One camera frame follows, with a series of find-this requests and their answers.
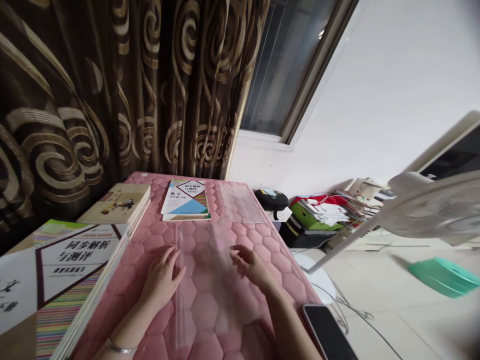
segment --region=workbook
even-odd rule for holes
[[[49,220],[0,257],[5,358],[50,359],[76,343],[125,249],[126,229]]]
[[[161,213],[165,222],[210,220],[205,182],[171,180]]]
[[[150,185],[118,183],[79,219],[84,224],[128,224],[127,233],[143,216],[150,201]]]

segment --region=window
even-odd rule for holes
[[[241,137],[289,144],[355,0],[270,0]]]

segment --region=white wall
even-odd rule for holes
[[[293,151],[239,139],[229,180],[289,197],[352,178],[385,184],[480,110],[479,1],[360,0],[355,11]]]

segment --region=bed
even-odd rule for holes
[[[265,261],[291,302],[320,299],[248,185],[200,179],[210,221],[162,221],[171,179],[184,176],[134,172],[129,184],[150,184],[151,204],[127,246],[73,353],[91,359],[139,299],[148,265],[166,244],[181,249],[187,272],[172,300],[151,322],[135,359],[275,359],[275,335],[263,294],[240,278],[229,248],[244,244]]]

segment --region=phone screen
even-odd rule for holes
[[[306,305],[304,311],[327,360],[358,360],[327,307]]]

